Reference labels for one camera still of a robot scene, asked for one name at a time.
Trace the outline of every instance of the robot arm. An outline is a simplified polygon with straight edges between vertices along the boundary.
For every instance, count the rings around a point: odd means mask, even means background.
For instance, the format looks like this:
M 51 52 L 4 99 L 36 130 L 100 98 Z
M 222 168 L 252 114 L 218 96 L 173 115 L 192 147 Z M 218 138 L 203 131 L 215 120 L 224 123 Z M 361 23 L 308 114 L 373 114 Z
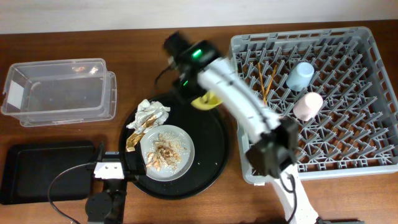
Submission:
M 229 60 L 220 57 L 208 42 L 191 46 L 176 33 L 166 40 L 164 47 L 180 70 L 180 79 L 174 83 L 180 98 L 191 101 L 207 90 L 215 93 L 255 143 L 245 152 L 246 157 L 258 173 L 273 177 L 271 184 L 280 198 L 286 220 L 315 223 L 318 213 L 308 201 L 294 156 L 297 125 L 279 120 L 279 116 L 239 80 Z

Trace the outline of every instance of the white label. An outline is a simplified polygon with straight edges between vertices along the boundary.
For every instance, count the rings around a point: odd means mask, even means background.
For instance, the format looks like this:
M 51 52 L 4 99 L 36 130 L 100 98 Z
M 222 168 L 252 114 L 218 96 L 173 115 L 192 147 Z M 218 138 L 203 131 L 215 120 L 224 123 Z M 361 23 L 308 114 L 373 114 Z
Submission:
M 260 183 L 254 183 L 254 186 L 265 186 L 265 182 L 260 182 Z
M 22 96 L 24 95 L 24 87 L 18 83 L 11 81 L 10 90 L 8 91 L 7 102 L 18 109 L 21 109 Z

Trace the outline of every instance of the dish rack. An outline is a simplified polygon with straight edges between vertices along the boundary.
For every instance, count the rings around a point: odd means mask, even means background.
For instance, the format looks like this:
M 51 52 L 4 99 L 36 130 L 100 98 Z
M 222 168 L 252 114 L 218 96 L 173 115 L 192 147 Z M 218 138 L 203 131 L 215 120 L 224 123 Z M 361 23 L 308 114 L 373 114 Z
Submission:
M 231 39 L 229 57 L 239 78 L 260 99 L 257 63 L 264 86 L 278 65 L 267 105 L 299 125 L 296 155 L 302 180 L 398 170 L 398 102 L 368 28 L 237 35 Z M 315 73 L 307 88 L 291 91 L 285 81 L 300 62 L 311 63 Z M 324 100 L 320 112 L 307 122 L 298 120 L 294 103 L 313 91 Z M 268 177 L 256 175 L 244 156 L 252 144 L 239 124 L 238 141 L 245 181 L 264 184 Z

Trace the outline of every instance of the white plate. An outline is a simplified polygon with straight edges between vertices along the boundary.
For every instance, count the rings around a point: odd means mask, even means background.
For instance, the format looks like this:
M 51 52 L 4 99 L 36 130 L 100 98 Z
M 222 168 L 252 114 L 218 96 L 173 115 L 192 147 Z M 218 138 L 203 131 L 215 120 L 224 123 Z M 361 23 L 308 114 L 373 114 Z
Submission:
M 169 167 L 162 167 L 160 171 L 156 171 L 154 167 L 147 168 L 147 176 L 158 181 L 171 181 L 181 177 L 189 170 L 195 157 L 192 139 L 184 130 L 172 125 L 161 125 L 148 131 L 140 141 L 141 153 L 145 164 L 147 164 L 148 160 L 147 154 L 151 152 L 151 149 L 153 150 L 154 142 L 158 139 L 159 133 L 167 132 L 173 133 L 174 136 L 180 138 L 181 146 L 186 148 L 187 153 L 180 155 L 181 162 L 177 164 L 176 170 L 172 170 Z

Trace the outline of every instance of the wooden table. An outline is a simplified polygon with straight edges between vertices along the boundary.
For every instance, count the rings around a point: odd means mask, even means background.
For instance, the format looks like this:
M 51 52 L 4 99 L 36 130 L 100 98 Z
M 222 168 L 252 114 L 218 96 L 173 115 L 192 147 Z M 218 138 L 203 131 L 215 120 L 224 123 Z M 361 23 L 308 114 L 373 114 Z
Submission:
M 376 39 L 390 80 L 398 90 L 398 22 L 332 22 L 261 26 L 181 29 L 192 40 L 210 39 L 228 51 L 234 35 L 334 27 L 367 26 Z M 176 29 L 109 30 L 52 34 L 0 35 L 0 86 L 8 67 L 16 62 L 103 58 L 118 83 L 118 106 L 112 121 L 23 128 L 19 121 L 0 116 L 0 173 L 6 152 L 13 144 L 88 139 L 118 150 L 123 123 L 145 98 L 166 92 L 176 73 L 162 78 L 154 91 L 154 78 L 167 66 L 162 44 Z M 272 186 L 254 187 L 242 178 L 235 122 L 226 117 L 232 139 L 231 159 L 219 179 L 200 195 L 177 201 L 159 200 L 128 185 L 125 223 L 252 223 L 283 217 Z M 366 223 L 398 222 L 398 173 L 303 183 L 314 209 L 325 220 L 360 219 Z M 86 223 L 85 200 L 57 202 L 59 208 Z M 48 203 L 0 206 L 1 223 L 69 223 Z

